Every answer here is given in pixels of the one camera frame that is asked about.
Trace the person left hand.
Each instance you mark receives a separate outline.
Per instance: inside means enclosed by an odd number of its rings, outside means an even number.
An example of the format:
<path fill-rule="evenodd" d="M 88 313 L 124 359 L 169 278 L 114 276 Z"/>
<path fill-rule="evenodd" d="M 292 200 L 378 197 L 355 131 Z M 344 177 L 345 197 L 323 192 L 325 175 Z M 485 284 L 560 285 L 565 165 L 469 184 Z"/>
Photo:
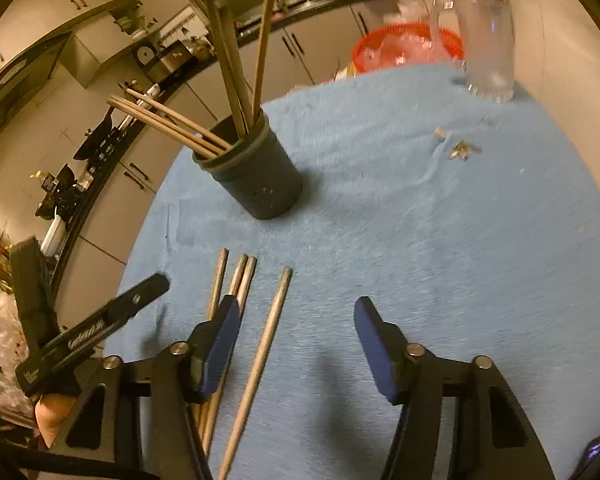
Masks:
<path fill-rule="evenodd" d="M 60 427 L 75 403 L 74 396 L 66 396 L 61 393 L 46 393 L 36 402 L 35 419 L 46 448 L 52 447 Z"/>

